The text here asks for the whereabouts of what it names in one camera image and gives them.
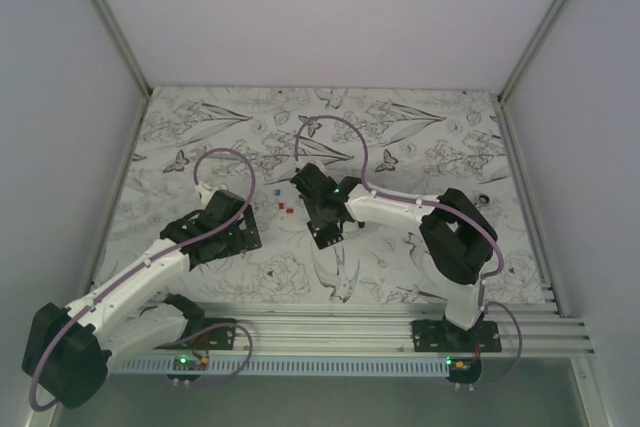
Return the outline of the black fuse box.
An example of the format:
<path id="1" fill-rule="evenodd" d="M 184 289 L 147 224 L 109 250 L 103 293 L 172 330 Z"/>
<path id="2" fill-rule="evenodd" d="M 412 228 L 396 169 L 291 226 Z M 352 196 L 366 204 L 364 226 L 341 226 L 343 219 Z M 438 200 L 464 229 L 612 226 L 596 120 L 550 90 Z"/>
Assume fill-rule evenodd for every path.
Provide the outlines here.
<path id="1" fill-rule="evenodd" d="M 343 232 L 339 224 L 330 224 L 325 227 L 308 225 L 312 239 L 316 246 L 322 250 L 343 241 Z"/>

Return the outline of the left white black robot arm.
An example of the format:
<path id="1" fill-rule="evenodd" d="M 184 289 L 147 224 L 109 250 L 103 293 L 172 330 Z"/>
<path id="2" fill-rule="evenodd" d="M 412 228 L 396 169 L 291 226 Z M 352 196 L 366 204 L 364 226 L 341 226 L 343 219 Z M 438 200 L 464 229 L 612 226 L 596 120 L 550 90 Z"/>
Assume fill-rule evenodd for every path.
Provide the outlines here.
<path id="1" fill-rule="evenodd" d="M 34 411 L 83 405 L 111 373 L 148 350 L 190 349 L 213 331 L 241 330 L 231 319 L 206 317 L 181 294 L 146 304 L 195 267 L 260 247 L 249 200 L 217 189 L 202 203 L 168 223 L 138 259 L 103 285 L 64 307 L 48 303 L 36 312 L 22 361 Z"/>

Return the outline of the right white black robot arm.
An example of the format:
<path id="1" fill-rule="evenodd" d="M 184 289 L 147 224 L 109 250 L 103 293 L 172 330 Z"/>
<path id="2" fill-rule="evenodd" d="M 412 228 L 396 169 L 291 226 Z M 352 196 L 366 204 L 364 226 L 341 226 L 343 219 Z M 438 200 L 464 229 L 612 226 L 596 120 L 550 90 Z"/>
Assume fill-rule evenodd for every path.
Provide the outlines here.
<path id="1" fill-rule="evenodd" d="M 504 268 L 498 235 L 471 200 L 449 188 L 439 196 L 379 190 L 363 178 L 333 180 L 308 163 L 291 184 L 307 210 L 308 229 L 320 249 L 344 240 L 343 227 L 379 224 L 419 234 L 431 256 L 425 276 L 446 301 L 443 338 L 452 350 L 468 350 L 479 338 L 486 279 Z"/>

